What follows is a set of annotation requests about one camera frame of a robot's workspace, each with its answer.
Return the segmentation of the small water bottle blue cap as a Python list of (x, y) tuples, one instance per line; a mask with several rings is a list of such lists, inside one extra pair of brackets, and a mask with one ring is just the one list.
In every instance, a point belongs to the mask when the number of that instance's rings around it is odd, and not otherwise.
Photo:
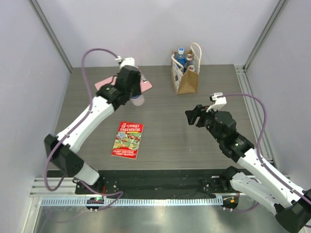
[(141, 106), (145, 102), (145, 98), (143, 95), (133, 96), (130, 100), (135, 106)]

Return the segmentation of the burlap canvas tote bag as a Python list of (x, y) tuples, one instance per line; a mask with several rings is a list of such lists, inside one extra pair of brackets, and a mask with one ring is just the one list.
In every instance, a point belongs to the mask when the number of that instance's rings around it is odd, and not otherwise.
[[(202, 49), (199, 44), (192, 42), (190, 44), (190, 50), (185, 51), (185, 54), (191, 54), (193, 56), (192, 61), (187, 61), (186, 71), (183, 72), (183, 66), (175, 60), (175, 54), (177, 51), (173, 51), (171, 55), (171, 77), (173, 81), (174, 91), (176, 95), (198, 93), (199, 87), (199, 73), (202, 58)], [(194, 65), (197, 68), (197, 72), (187, 70), (189, 65)]]

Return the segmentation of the Pocari Sweat plastic bottle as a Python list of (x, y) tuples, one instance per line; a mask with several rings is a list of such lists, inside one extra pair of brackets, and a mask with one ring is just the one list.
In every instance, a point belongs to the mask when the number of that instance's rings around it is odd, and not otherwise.
[(178, 49), (177, 53), (175, 54), (174, 58), (176, 61), (178, 61), (183, 66), (183, 72), (185, 72), (186, 71), (187, 59), (186, 59), (186, 54), (185, 54), (184, 48), (180, 47)]

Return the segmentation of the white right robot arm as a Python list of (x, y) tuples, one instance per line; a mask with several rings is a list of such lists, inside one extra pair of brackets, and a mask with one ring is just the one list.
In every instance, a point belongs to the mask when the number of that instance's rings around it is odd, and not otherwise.
[(288, 232), (299, 232), (311, 219), (311, 191), (296, 185), (280, 173), (254, 145), (236, 129), (236, 121), (226, 111), (214, 106), (197, 105), (185, 112), (189, 125), (206, 128), (222, 153), (251, 172), (248, 178), (235, 167), (222, 174), (230, 186), (269, 210)]

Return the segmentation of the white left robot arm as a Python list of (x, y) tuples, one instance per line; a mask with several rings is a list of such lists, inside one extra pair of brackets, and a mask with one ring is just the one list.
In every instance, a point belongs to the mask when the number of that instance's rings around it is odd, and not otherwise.
[(96, 92), (90, 105), (58, 135), (44, 139), (50, 162), (67, 177), (94, 185), (99, 173), (78, 156), (78, 151), (90, 134), (131, 97), (141, 95), (141, 73), (137, 67), (123, 66), (114, 84), (107, 83)]

